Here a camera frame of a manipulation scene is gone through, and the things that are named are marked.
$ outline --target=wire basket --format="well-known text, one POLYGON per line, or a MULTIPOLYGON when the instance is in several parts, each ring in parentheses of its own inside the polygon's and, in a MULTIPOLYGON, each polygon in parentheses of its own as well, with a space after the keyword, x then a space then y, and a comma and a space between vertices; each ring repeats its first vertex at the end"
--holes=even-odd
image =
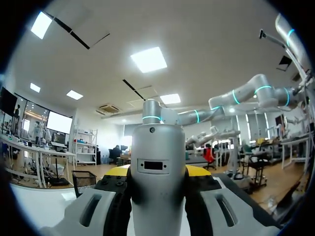
POLYGON ((96 175, 89 171, 72 171, 75 195, 80 197, 87 188, 94 188, 96 175))

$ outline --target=teal light ring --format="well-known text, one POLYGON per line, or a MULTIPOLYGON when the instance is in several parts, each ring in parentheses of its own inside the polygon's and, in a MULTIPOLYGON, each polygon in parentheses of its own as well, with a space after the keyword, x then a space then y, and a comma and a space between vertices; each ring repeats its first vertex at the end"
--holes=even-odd
POLYGON ((143 117, 142 119, 147 119, 147 118, 155 118, 155 119, 161 120, 160 117, 156 117, 156 116, 147 116, 147 117, 143 117))
POLYGON ((199 117, 199 114, 198 114, 198 111, 194 110, 196 112, 196 115, 197 115, 197 123, 200 122, 200 117, 199 117))
POLYGON ((241 103, 237 100, 237 98, 236 98, 236 96, 235 96, 234 89, 233 89, 233 91, 232 91, 232 94, 233 94, 233 97, 234 97, 235 102, 236 102, 237 104, 241 104, 241 103))
POLYGON ((211 108, 211 111, 212 110, 215 110, 215 109, 217 109, 217 108, 220 108, 221 106, 217 106, 217 107, 214 107, 214 108, 211 108))
POLYGON ((290 94, 289 94, 289 91, 284 88, 284 90, 286 91, 286 106, 289 105, 289 102, 290 102, 290 94))
POLYGON ((290 38, 290 35, 294 32, 294 29, 291 29, 288 33, 287 33, 287 37, 286 37, 286 44, 288 47, 290 47, 289 45, 289 38, 290 38))
POLYGON ((272 87, 270 85, 261 86, 261 87, 259 87, 258 89, 255 90, 254 94, 256 94, 259 90, 264 89, 264 88, 272 88, 272 87))

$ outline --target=red chair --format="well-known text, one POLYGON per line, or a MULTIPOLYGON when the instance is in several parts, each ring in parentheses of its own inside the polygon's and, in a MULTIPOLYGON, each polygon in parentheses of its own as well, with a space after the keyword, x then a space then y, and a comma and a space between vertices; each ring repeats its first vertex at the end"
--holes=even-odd
POLYGON ((213 157, 212 148, 209 144, 206 144, 206 147, 203 150, 203 158, 205 158, 205 160, 208 162, 208 164, 203 167, 204 169, 209 170, 209 168, 213 168, 216 170, 216 167, 212 165, 212 163, 215 161, 215 158, 213 157))

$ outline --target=white shelving unit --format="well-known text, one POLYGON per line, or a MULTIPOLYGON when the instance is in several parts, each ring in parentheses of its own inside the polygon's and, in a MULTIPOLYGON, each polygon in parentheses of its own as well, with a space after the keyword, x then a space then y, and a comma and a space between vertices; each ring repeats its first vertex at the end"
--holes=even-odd
POLYGON ((72 151, 76 154, 77 164, 95 164, 96 165, 96 144, 97 144, 97 129, 82 132, 82 130, 76 125, 74 126, 74 134, 72 139, 72 151), (83 139, 84 143, 78 143, 77 141, 83 139), (78 152, 78 147, 94 148, 93 153, 78 152))

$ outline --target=square ceiling light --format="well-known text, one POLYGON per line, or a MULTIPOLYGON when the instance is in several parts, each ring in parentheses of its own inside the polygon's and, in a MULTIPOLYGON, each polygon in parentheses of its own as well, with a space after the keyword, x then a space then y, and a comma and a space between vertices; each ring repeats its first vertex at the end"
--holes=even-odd
POLYGON ((50 26, 52 19, 48 17, 44 12, 40 12, 36 18, 31 31, 40 39, 43 39, 48 27, 50 26))
POLYGON ((166 68, 166 62, 159 47, 144 50, 131 55, 132 60, 136 63, 142 73, 166 68))
POLYGON ((68 97, 72 97, 75 100, 79 100, 81 97, 83 97, 83 95, 77 93, 76 91, 70 90, 69 93, 67 93, 68 97))
POLYGON ((30 86, 31 89, 33 89, 34 91, 36 92, 39 92, 40 91, 40 87, 38 87, 37 85, 31 83, 31 86, 30 86))
POLYGON ((164 104, 173 104, 181 102, 178 93, 160 96, 164 104))

